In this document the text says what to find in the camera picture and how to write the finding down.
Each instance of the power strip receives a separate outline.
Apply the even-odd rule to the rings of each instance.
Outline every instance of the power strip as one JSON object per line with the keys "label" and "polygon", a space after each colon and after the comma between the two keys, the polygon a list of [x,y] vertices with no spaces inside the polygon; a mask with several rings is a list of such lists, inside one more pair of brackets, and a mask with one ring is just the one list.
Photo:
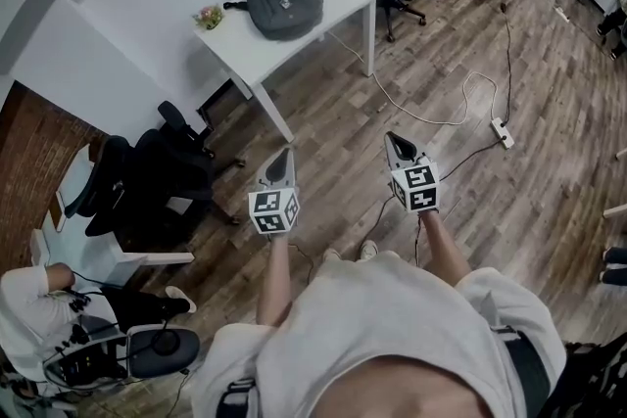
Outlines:
{"label": "power strip", "polygon": [[513,138],[500,117],[495,118],[491,122],[492,128],[494,129],[495,134],[503,143],[503,146],[506,147],[506,150],[509,150],[513,147]]}

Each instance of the table top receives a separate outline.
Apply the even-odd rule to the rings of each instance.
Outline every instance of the table top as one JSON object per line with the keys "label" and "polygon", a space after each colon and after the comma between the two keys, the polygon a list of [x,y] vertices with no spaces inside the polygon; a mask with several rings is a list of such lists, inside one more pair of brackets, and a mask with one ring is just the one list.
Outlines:
{"label": "table top", "polygon": [[195,33],[225,65],[249,86],[255,86],[310,42],[371,1],[324,0],[322,21],[295,40],[266,39],[255,28],[250,15],[237,10],[226,11],[213,30],[197,27]]}

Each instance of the black strap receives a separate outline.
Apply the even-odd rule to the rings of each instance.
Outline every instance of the black strap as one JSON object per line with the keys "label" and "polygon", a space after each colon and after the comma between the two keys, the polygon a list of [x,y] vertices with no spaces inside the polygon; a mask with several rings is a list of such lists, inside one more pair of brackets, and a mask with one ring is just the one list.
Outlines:
{"label": "black strap", "polygon": [[549,398],[551,382],[545,365],[527,335],[507,326],[495,329],[511,357],[525,395],[527,418],[536,418]]}
{"label": "black strap", "polygon": [[216,418],[246,418],[248,393],[256,385],[254,378],[242,378],[231,383],[219,400]]}
{"label": "black strap", "polygon": [[240,11],[248,11],[248,2],[224,2],[222,4],[224,11],[227,9],[239,9]]}

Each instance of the brown brick floor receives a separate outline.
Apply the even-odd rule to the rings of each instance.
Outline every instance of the brown brick floor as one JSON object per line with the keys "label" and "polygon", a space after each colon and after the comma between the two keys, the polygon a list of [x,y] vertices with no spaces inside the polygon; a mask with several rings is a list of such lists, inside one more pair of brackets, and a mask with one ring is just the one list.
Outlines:
{"label": "brown brick floor", "polygon": [[40,226],[74,154],[102,133],[19,83],[0,112],[0,274],[28,265]]}

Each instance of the gray backpack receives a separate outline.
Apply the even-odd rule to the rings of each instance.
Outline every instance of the gray backpack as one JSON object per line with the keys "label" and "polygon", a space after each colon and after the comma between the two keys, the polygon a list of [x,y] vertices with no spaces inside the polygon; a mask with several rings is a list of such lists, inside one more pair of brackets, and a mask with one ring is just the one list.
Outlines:
{"label": "gray backpack", "polygon": [[226,2],[224,9],[248,11],[265,38],[290,40],[309,32],[322,20],[323,0],[247,0]]}

